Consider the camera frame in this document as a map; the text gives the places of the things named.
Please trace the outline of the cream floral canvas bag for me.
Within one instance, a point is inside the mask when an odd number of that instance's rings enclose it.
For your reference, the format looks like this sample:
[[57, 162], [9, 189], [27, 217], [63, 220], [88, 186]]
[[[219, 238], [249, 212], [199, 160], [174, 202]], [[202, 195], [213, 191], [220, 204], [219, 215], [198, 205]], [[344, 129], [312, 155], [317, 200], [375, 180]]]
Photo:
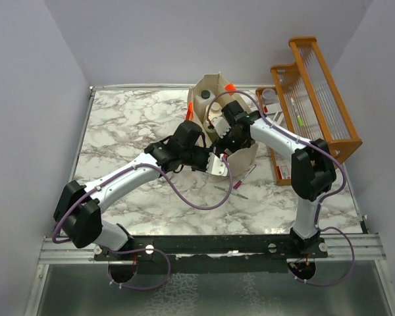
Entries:
[[[186, 120], [190, 120], [202, 128], [203, 133], [205, 134], [206, 144], [210, 146], [216, 140], [218, 135], [217, 133], [207, 134], [203, 127], [203, 122], [206, 120], [207, 114], [204, 112], [202, 115], [198, 115], [194, 111], [194, 98], [201, 90], [211, 90], [215, 94], [214, 99], [216, 99], [216, 102], [219, 103], [222, 108], [232, 101], [237, 101], [245, 112], [250, 113], [251, 109], [240, 94], [234, 93], [236, 87], [220, 73], [203, 75], [200, 81], [188, 90], [188, 111], [186, 114]], [[228, 162], [233, 176], [238, 176], [244, 171], [250, 169], [255, 162], [257, 149], [258, 144], [252, 142], [249, 148], [240, 149], [236, 153], [227, 153]]]

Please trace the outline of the white square bottle dark cap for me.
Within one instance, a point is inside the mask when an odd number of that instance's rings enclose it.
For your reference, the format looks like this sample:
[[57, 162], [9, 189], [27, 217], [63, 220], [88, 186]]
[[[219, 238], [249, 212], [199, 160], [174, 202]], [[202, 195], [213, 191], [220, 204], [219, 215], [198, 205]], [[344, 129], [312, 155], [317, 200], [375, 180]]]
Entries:
[[202, 115], [205, 112], [206, 106], [208, 106], [214, 98], [215, 94], [211, 90], [201, 90], [194, 98], [194, 111], [198, 115]]

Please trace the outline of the green bottle white cap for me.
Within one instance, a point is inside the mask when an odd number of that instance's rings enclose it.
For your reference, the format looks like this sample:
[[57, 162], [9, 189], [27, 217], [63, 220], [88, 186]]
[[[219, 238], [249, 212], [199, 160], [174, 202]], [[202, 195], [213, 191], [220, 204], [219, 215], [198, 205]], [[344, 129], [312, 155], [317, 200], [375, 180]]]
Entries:
[[204, 130], [207, 132], [207, 134], [215, 134], [216, 133], [216, 130], [213, 128], [213, 126], [207, 120], [204, 120], [203, 127], [204, 127]]

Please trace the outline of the beige bottle beige cap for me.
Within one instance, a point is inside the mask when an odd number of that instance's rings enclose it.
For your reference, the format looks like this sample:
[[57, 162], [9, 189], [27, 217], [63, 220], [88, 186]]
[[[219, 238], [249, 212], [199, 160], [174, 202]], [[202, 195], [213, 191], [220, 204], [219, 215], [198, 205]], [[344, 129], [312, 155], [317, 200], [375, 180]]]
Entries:
[[219, 103], [214, 102], [211, 107], [206, 107], [205, 113], [207, 114], [207, 118], [209, 120], [213, 120], [215, 117], [219, 117], [222, 115], [222, 107]]

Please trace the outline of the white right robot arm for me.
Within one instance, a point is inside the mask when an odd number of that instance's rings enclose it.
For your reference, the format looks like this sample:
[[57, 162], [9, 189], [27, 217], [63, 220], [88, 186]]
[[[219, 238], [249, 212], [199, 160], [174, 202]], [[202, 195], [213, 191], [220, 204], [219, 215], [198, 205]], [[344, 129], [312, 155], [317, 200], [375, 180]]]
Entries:
[[313, 249], [311, 239], [319, 235], [315, 224], [319, 217], [317, 204], [336, 180], [328, 144], [322, 139], [301, 138], [259, 111], [248, 113], [237, 101], [225, 105], [221, 113], [207, 119], [218, 135], [214, 145], [218, 152], [234, 153], [260, 142], [290, 163], [291, 186], [298, 196], [298, 207], [289, 249], [294, 256], [305, 257]]

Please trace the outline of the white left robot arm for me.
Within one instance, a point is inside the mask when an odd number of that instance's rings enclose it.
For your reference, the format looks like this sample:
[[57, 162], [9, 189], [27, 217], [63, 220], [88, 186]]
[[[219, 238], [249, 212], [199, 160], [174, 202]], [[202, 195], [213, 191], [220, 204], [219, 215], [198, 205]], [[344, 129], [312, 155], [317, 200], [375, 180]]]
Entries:
[[52, 238], [64, 232], [77, 248], [96, 244], [109, 248], [115, 258], [130, 256], [129, 233], [119, 224], [102, 220], [112, 204], [143, 184], [154, 181], [183, 166], [210, 173], [218, 162], [212, 149], [197, 145], [205, 134], [192, 121], [182, 122], [174, 134], [149, 144], [132, 162], [87, 184], [73, 180], [62, 191], [53, 218], [57, 223]]

